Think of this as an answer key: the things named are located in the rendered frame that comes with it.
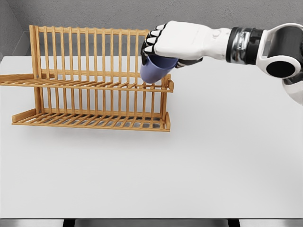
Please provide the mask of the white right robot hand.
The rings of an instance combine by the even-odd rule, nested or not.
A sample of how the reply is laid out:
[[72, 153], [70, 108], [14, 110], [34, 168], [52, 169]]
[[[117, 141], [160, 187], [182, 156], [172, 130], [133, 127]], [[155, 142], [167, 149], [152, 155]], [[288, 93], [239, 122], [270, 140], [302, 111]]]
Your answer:
[[199, 63], [203, 59], [203, 42], [210, 28], [200, 24], [170, 21], [156, 26], [141, 47], [142, 64], [147, 57], [177, 58], [176, 68]]

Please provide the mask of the blue cup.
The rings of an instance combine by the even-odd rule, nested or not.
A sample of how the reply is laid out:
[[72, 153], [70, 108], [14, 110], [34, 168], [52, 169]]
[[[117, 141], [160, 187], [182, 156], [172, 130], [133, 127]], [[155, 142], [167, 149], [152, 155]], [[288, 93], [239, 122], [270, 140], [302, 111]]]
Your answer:
[[178, 58], [168, 58], [158, 55], [147, 57], [145, 65], [141, 65], [140, 76], [146, 83], [156, 83], [166, 76], [176, 65]]

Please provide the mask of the wooden two-tier dish rack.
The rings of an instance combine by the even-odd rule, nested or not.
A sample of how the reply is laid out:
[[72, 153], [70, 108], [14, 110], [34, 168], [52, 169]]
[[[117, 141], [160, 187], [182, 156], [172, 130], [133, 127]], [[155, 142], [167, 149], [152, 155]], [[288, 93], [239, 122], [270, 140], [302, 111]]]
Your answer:
[[147, 30], [29, 27], [32, 72], [0, 74], [0, 86], [32, 87], [35, 107], [15, 125], [169, 131], [174, 83], [140, 75]]

